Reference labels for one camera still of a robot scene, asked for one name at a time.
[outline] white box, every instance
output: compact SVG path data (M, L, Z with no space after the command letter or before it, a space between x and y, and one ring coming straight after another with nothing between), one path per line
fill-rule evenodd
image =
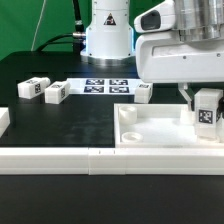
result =
M223 90L201 89L195 95L195 133L198 137L216 139L222 125L219 101Z
M135 124L124 125L119 122L119 107L133 106L137 108ZM205 144L197 141L193 124L184 124L180 116L186 105L163 104L115 104L115 146L116 148L224 148L224 125L220 129L220 143ZM136 133L133 141L122 141L125 133Z
M0 108L0 137L10 124L9 110L8 108Z
M135 103L144 103L147 104L152 97L152 87L153 84L139 84L135 89Z
M34 77L25 82L19 83L18 93L19 97L32 99L35 96L38 96L44 92L44 90L50 85L49 78L37 78Z
M69 95L69 90L69 82L54 82L51 86L45 89L45 103L61 103Z

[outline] black label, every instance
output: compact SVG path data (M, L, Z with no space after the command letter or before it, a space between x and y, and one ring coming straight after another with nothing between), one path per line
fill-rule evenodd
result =
M116 26L114 17L112 16L111 13L110 13L110 15L107 17L107 19L106 19L104 25L107 25L107 26Z
M41 87L40 84L35 85L35 93L40 93L41 92Z

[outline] green backdrop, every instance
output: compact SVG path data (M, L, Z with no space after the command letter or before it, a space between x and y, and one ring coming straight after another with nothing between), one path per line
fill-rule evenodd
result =
M44 0L0 0L0 59L15 51L31 50ZM91 22L91 0L79 0L85 27ZM130 25L134 18L162 0L131 0ZM36 37L35 49L48 39L74 31L72 0L47 0ZM48 50L71 51L71 46Z

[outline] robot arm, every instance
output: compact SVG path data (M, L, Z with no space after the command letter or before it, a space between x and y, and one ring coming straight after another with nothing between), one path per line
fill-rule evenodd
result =
M173 0L166 0L139 15L134 21L136 31L149 33L172 29L176 22L174 4Z

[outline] black table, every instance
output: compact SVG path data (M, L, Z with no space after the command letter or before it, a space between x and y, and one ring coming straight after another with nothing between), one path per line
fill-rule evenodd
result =
M135 65L83 64L72 53L9 55L0 62L0 106L9 107L11 124L0 147L114 147L113 105L133 96L70 95L60 105L45 104L43 95L19 99L17 83L34 76L54 82L137 73ZM176 84L155 85L151 102L184 103ZM222 224L223 208L222 176L0 176L2 224Z

